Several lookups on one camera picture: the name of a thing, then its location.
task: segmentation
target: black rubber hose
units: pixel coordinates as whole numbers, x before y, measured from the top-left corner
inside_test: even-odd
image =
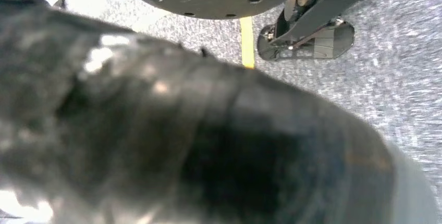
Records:
[[[42,4],[0,3],[0,51],[0,193],[31,222],[406,223],[405,159],[316,95]]]

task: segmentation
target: metal stand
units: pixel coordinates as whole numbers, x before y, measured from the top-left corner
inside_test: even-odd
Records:
[[[354,28],[339,15],[360,0],[287,0],[257,40],[264,60],[333,59],[353,44]]]

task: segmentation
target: yellow tape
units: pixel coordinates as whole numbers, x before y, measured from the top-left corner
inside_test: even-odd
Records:
[[[241,24],[241,55],[244,67],[255,68],[255,49],[253,41],[252,17],[239,19]]]

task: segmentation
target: bolt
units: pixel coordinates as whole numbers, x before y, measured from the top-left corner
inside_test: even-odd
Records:
[[[339,26],[339,25],[343,24],[344,22],[345,22],[344,19],[342,19],[341,17],[337,17],[335,20],[335,25]]]

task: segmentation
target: floor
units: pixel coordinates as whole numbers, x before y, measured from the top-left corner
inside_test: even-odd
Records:
[[[172,15],[140,0],[67,3],[74,12],[190,49],[205,46],[220,59],[241,64],[239,20]],[[280,11],[253,17],[255,37]],[[255,55],[255,67],[369,121],[421,163],[442,206],[442,0],[365,0],[344,18],[357,34],[354,47],[338,59],[265,62]]]

